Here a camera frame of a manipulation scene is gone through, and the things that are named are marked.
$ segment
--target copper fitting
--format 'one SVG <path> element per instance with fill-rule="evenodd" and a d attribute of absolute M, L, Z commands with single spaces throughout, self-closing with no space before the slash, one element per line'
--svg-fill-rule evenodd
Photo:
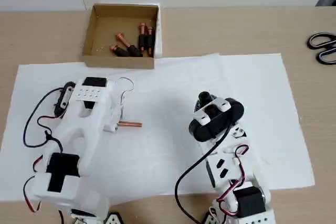
<path fill-rule="evenodd" d="M 149 27 L 147 27 L 147 30 L 148 30 L 148 35 L 153 34 L 153 27 L 149 26 Z"/>
<path fill-rule="evenodd" d="M 111 52 L 114 52 L 119 46 L 118 45 L 115 45 L 115 46 L 110 46 L 110 51 Z"/>
<path fill-rule="evenodd" d="M 153 34 L 153 27 L 151 27 L 151 26 L 147 27 L 147 31 L 148 31 L 148 35 L 152 35 Z M 152 48 L 151 47 L 148 48 L 148 54 L 150 56 L 152 55 Z"/>
<path fill-rule="evenodd" d="M 141 52 L 145 51 L 145 48 L 140 46 L 140 45 L 144 44 L 144 40 L 141 40 L 141 39 L 144 38 L 144 35 L 145 35 L 145 26 L 146 26 L 145 23 L 140 23 L 139 24 L 139 30 L 140 30 L 140 36 L 139 36 L 139 47 L 140 48 L 139 49 L 140 49 Z"/>
<path fill-rule="evenodd" d="M 125 40 L 124 36 L 122 33 L 118 33 L 116 35 L 116 38 L 118 41 L 120 41 L 121 43 L 123 43 L 127 48 L 131 46 L 130 43 L 127 42 L 127 40 Z"/>
<path fill-rule="evenodd" d="M 145 34 L 145 23 L 140 23 L 139 24 L 139 29 L 140 29 L 140 34 Z"/>

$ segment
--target black cable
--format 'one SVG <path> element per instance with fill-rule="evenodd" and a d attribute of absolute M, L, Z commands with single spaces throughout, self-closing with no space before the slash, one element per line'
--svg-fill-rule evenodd
<path fill-rule="evenodd" d="M 61 224 L 64 224 L 64 217 L 63 217 L 63 213 L 61 210 L 58 210 L 59 212 L 59 216 L 61 217 Z"/>
<path fill-rule="evenodd" d="M 199 160 L 197 160 L 192 166 L 190 166 L 177 180 L 175 184 L 175 200 L 179 208 L 181 209 L 182 212 L 184 212 L 185 215 L 187 215 L 193 222 L 197 224 L 201 224 L 200 221 L 196 220 L 191 214 L 189 214 L 181 205 L 180 200 L 179 200 L 179 195 L 178 195 L 178 186 L 181 182 L 181 180 L 189 173 L 191 172 L 197 165 L 199 165 L 204 159 L 206 159 L 221 143 L 222 141 L 226 138 L 227 134 L 229 134 L 229 131 L 231 129 L 232 123 L 229 123 L 224 135 L 215 143 L 215 145 L 207 152 L 205 153 Z"/>
<path fill-rule="evenodd" d="M 35 112 L 37 111 L 38 107 L 41 105 L 41 103 L 42 103 L 42 102 L 43 102 L 49 95 L 51 95 L 52 93 L 54 93 L 54 92 L 56 92 L 56 91 L 58 91 L 58 90 L 62 90 L 62 89 L 63 89 L 63 88 L 56 88 L 56 89 L 50 90 L 48 93 L 46 93 L 46 94 L 41 98 L 41 100 L 40 100 L 40 101 L 37 103 L 37 105 L 35 106 L 33 112 L 31 113 L 31 115 L 29 116 L 29 118 L 28 118 L 28 120 L 27 120 L 27 122 L 26 122 L 25 129 L 24 129 L 24 131 L 23 131 L 23 144 L 24 144 L 26 147 L 28 147 L 28 148 L 38 148 L 38 147 L 42 147 L 42 146 L 45 145 L 49 140 L 53 140 L 53 141 L 55 141 L 55 142 L 59 145 L 60 150 L 63 149 L 63 148 L 61 147 L 61 145 L 60 145 L 60 142 L 59 142 L 56 138 L 53 138 L 53 139 L 48 139 L 48 138 L 46 138 L 46 140 L 45 140 L 43 143 L 41 143 L 41 144 L 36 144 L 36 145 L 30 145 L 30 144 L 27 144 L 27 142 L 26 142 L 26 132 L 27 132 L 28 125 L 29 125 L 31 119 L 33 118 Z"/>
<path fill-rule="evenodd" d="M 222 224 L 225 224 L 225 222 L 226 222 L 226 217 L 227 217 L 227 215 L 224 214 L 224 219 L 223 219 L 223 221 L 222 221 Z"/>

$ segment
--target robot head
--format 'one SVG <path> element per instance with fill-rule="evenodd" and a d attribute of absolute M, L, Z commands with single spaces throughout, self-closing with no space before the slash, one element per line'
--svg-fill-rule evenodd
<path fill-rule="evenodd" d="M 244 106 L 232 98 L 219 98 L 208 92 L 201 92 L 195 106 L 194 119 L 189 132 L 199 142 L 216 138 L 244 114 Z"/>

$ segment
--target red and white wire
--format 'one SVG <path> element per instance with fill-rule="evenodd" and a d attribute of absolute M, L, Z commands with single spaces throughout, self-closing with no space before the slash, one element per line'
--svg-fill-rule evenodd
<path fill-rule="evenodd" d="M 240 148 L 244 147 L 245 149 L 241 152 L 241 153 L 238 153 L 238 150 Z M 245 171 L 244 171 L 244 168 L 243 168 L 243 165 L 242 165 L 242 162 L 239 158 L 239 156 L 242 156 L 244 155 L 249 149 L 249 146 L 247 144 L 240 144 L 238 145 L 238 147 L 236 148 L 235 150 L 235 157 L 238 159 L 239 161 L 239 168 L 240 168 L 240 172 L 242 173 L 242 176 L 241 176 L 241 179 L 238 179 L 236 180 L 233 184 L 230 185 L 230 187 L 221 195 L 219 196 L 216 201 L 219 203 L 219 208 L 220 210 L 225 213 L 226 215 L 229 215 L 229 216 L 235 216 L 237 215 L 237 212 L 230 212 L 228 210 L 225 210 L 222 206 L 221 206 L 221 203 L 225 201 L 225 198 L 226 196 L 231 192 L 233 191 L 235 188 L 237 187 L 240 187 L 246 180 L 246 174 L 245 174 Z"/>

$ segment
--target copper tube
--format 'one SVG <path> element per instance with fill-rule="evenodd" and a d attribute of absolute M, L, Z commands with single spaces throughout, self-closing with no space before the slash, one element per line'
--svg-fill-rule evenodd
<path fill-rule="evenodd" d="M 118 41 L 120 41 L 121 43 L 123 43 L 126 47 L 130 47 L 131 44 L 127 42 L 127 40 L 125 40 L 124 36 L 122 33 L 118 33 L 116 35 L 116 38 Z"/>
<path fill-rule="evenodd" d="M 147 30 L 148 30 L 148 35 L 152 35 L 153 34 L 153 27 L 149 26 L 149 27 L 147 27 Z M 152 48 L 151 47 L 148 48 L 148 55 L 149 56 L 152 55 Z"/>
<path fill-rule="evenodd" d="M 120 127 L 137 127 L 137 128 L 141 128 L 142 127 L 142 125 L 126 124 L 126 123 L 118 123 L 118 126 L 120 126 Z"/>
<path fill-rule="evenodd" d="M 146 26 L 145 23 L 140 23 L 139 24 L 140 35 L 145 35 L 145 26 Z M 140 49 L 141 52 L 145 51 L 144 47 L 140 47 L 139 49 Z"/>
<path fill-rule="evenodd" d="M 142 125 L 142 123 L 128 122 L 128 121 L 119 121 L 119 123 L 124 123 L 124 124 L 134 124 L 134 125 Z"/>
<path fill-rule="evenodd" d="M 140 23 L 139 29 L 140 29 L 140 34 L 145 34 L 145 23 Z"/>
<path fill-rule="evenodd" d="M 115 45 L 115 46 L 111 45 L 110 46 L 110 51 L 114 52 L 117 48 L 118 48 L 118 45 Z"/>

